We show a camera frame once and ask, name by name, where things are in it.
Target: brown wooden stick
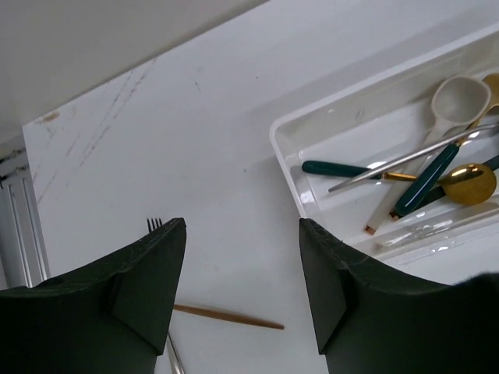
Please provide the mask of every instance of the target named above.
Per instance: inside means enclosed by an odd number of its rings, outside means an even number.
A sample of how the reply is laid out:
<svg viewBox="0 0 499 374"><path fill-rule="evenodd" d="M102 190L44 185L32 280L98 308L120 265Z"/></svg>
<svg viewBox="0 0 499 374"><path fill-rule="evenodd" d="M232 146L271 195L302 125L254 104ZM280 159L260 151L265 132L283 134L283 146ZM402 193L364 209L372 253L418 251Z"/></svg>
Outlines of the brown wooden stick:
<svg viewBox="0 0 499 374"><path fill-rule="evenodd" d="M185 306L185 305L177 305L177 304L173 305L173 309L178 310L180 312L196 314L197 316L220 319L222 321L243 323L245 325L251 325L251 326L268 327L269 329L276 329L276 330L283 330L284 329L284 326L279 324L279 323L266 321L265 319L259 319L259 318L249 317L249 316L242 316L240 314L219 312L219 311L211 310L211 309L196 308L193 306Z"/></svg>

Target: green handle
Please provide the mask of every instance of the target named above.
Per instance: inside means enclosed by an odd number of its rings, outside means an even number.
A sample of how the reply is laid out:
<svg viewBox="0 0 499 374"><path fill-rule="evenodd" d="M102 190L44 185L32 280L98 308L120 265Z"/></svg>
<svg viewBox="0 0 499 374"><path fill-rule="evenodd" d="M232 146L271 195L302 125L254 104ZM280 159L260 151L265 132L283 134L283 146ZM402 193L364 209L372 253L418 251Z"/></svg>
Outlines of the green handle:
<svg viewBox="0 0 499 374"><path fill-rule="evenodd" d="M332 162L323 161L305 161L302 164L302 170L308 174L317 175L328 175L330 177L343 177L343 178L353 178L357 175L361 175L368 168L360 168L358 166L351 166L345 164L334 164ZM381 175L376 175L371 179L381 179Z"/></svg>
<svg viewBox="0 0 499 374"><path fill-rule="evenodd" d="M403 217L411 213L423 201L424 197L437 183L439 177L454 160L459 152L459 146L451 144L440 153L421 175L409 186L395 204L395 212Z"/></svg>

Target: white ladle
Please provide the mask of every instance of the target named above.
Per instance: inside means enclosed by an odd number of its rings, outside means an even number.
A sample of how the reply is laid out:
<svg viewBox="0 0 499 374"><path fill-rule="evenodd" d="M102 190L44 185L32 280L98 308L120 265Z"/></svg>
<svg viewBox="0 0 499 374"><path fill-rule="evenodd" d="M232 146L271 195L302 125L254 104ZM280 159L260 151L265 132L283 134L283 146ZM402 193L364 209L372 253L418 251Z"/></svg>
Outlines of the white ladle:
<svg viewBox="0 0 499 374"><path fill-rule="evenodd" d="M435 115L435 125L425 139L423 146L439 140L455 126L469 125L485 111L490 101L490 88L484 82L468 76L453 76L445 80L435 92L431 110ZM417 175L427 157L411 161L403 170L404 174ZM366 231L372 235L394 208L400 196L408 188L407 183L393 184L381 200L370 219Z"/></svg>

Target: fork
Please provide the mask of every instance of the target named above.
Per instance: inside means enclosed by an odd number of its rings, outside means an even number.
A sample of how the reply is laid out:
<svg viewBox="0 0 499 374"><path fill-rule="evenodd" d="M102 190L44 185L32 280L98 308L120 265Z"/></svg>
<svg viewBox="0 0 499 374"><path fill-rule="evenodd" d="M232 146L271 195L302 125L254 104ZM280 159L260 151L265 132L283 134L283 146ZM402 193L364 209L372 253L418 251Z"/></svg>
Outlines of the fork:
<svg viewBox="0 0 499 374"><path fill-rule="evenodd" d="M150 233L161 226L163 226L163 221L161 220L161 218L151 218L150 220L149 218L147 218L147 228L149 229ZM172 337L170 336L170 331L168 331L168 335L166 337L166 349L168 350L168 357L170 358L172 373L186 374L182 365L182 361L180 361L179 354L177 353L175 345L173 344Z"/></svg>

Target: white wall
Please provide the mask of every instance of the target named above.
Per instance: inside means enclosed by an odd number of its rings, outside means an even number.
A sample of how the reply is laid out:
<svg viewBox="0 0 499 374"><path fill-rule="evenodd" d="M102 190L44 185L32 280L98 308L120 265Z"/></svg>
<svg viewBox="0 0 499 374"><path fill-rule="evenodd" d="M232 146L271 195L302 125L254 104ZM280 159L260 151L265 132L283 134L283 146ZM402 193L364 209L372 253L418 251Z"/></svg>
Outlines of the white wall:
<svg viewBox="0 0 499 374"><path fill-rule="evenodd" d="M0 138L265 0L2 0Z"/></svg>

